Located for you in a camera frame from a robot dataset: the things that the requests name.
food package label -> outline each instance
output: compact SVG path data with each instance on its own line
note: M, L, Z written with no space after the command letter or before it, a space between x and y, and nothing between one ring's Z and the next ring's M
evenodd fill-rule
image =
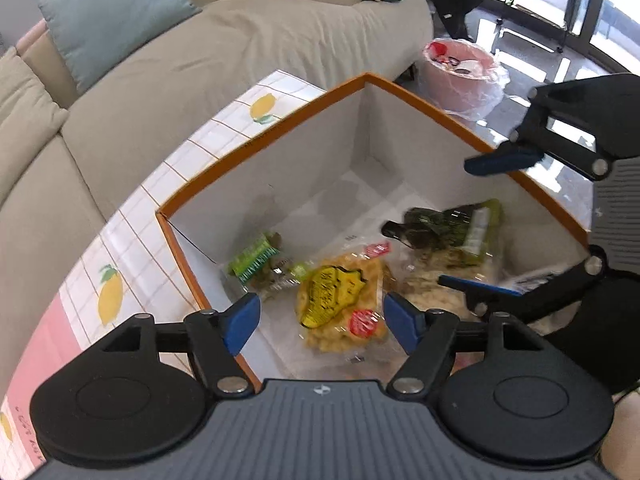
M342 309L358 301L366 283L358 269L320 267L308 280L308 302L300 324L317 328L329 322Z
M229 264L229 271L235 274L243 285L262 268L269 258L278 254L267 236L262 234L252 245L236 256Z
M380 242L379 244L369 244L364 248L364 254L367 258L377 258L383 254L387 254L391 250L391 243Z
M373 335L379 322L380 315L373 310L354 310L349 318L349 332L366 339Z
M523 276L513 278L508 281L507 288L515 290L520 294L526 294L532 291L534 288L538 288L540 285L544 285L546 282L550 282L556 276L562 274L563 270L557 269L542 269L539 273L529 272Z
M479 256L482 249L482 242L486 235L486 229L491 220L491 210L488 207L476 209L471 216L471 225L466 232L465 242L461 249L473 256Z

beige sofa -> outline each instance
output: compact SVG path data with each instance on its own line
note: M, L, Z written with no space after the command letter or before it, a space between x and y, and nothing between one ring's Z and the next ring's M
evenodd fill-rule
M19 45L69 114L0 203L2 394L43 311L106 220L229 101L276 69L325 89L364 71L394 79L432 37L425 0L194 2L201 13L82 96L44 27Z

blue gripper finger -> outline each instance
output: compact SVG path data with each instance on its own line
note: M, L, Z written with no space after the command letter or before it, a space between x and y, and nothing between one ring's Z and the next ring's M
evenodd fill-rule
M480 295L481 301L490 300L501 295L521 296L519 292L511 290L510 288L489 285L488 283L478 282L477 280L465 280L464 278L448 276L447 274L441 274L438 277L438 285L454 288L461 292L475 292Z
M260 298L248 292L220 313L220 331L226 349L237 356L260 322Z
M426 330L424 313L396 292L385 296L383 313L389 330L406 354L411 355Z
M466 159L465 171L475 176L509 173L535 166L544 157L544 153L536 148L509 144L508 149L500 150L498 147L494 152Z

red label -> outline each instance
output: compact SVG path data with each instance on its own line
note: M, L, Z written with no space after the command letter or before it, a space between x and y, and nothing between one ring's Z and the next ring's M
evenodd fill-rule
M438 56L444 56L447 53L447 45L444 43L440 43L439 41L431 41L429 46L427 47L431 59L434 59Z
M389 242L382 242L366 246L364 248L364 253L368 258L377 258L383 254L387 254L390 250L391 244Z
M379 317L373 310L354 310L349 320L349 332L366 339L376 331Z

logo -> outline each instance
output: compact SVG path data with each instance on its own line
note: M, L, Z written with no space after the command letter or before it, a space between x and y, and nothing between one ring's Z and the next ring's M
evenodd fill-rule
M314 388L316 394L322 396L331 392L331 388L329 388L326 384L321 384L320 386L316 386Z
M383 254L387 254L391 250L391 244L389 242L382 242L380 244L371 244L364 248L364 253L367 258L377 258Z
M354 310L349 319L349 332L366 339L376 331L378 316L373 310Z

